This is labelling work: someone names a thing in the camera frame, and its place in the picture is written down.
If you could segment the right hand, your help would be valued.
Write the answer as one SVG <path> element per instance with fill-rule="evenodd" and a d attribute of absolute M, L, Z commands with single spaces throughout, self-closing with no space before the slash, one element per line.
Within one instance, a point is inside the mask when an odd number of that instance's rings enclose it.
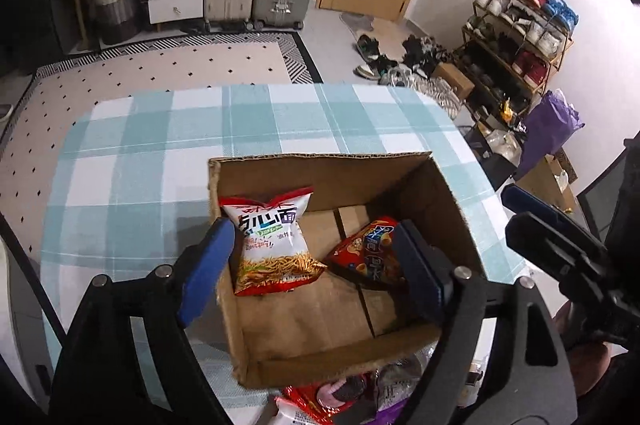
<path fill-rule="evenodd" d="M 583 343 L 565 347 L 577 397 L 585 396 L 602 384 L 611 366 L 611 348 L 607 343 Z"/>

